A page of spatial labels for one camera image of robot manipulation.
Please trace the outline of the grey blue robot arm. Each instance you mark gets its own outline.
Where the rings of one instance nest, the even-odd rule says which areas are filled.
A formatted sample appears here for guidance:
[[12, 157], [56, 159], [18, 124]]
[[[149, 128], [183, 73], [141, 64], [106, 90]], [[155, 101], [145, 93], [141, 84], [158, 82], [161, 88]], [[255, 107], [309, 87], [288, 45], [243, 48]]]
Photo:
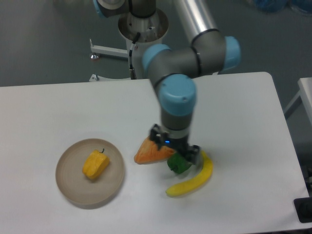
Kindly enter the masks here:
[[154, 0], [96, 0], [100, 16], [119, 16], [120, 33], [128, 48], [131, 79], [150, 80], [161, 110], [134, 160], [148, 164], [168, 160], [172, 170], [196, 164], [200, 147], [188, 142], [196, 104], [194, 78], [236, 67], [241, 59], [234, 37], [218, 30], [204, 0], [176, 0], [174, 5], [190, 46], [172, 50], [159, 43], [168, 30], [168, 20]]

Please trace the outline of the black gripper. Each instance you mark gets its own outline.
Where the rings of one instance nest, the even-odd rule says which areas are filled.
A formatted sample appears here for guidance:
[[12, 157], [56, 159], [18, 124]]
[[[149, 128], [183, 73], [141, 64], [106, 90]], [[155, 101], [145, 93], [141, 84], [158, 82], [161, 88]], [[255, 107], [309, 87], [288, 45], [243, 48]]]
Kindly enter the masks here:
[[165, 126], [154, 124], [150, 129], [149, 140], [156, 144], [157, 150], [167, 146], [181, 152], [183, 168], [190, 168], [201, 161], [201, 148], [198, 145], [188, 144], [189, 133], [189, 127], [181, 130], [172, 130]]

